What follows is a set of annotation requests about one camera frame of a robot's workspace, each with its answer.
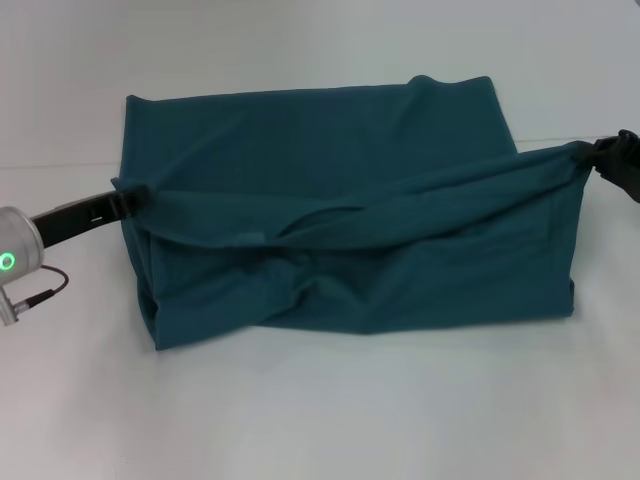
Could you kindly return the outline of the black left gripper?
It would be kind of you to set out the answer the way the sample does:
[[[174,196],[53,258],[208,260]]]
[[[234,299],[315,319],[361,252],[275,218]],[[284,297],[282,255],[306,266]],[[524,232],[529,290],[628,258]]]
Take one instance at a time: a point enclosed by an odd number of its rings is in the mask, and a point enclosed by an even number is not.
[[[59,206],[32,217],[31,221],[44,248],[49,248],[114,221],[128,219],[149,202],[150,191],[144,185],[116,187],[114,194],[104,193]]]

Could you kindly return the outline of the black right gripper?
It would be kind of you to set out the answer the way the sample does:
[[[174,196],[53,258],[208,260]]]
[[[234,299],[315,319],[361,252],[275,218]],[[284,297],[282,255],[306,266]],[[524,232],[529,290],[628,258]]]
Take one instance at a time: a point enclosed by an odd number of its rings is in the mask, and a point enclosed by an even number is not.
[[[616,136],[587,144],[574,155],[581,168],[595,169],[600,176],[639,202],[639,136],[622,129]]]

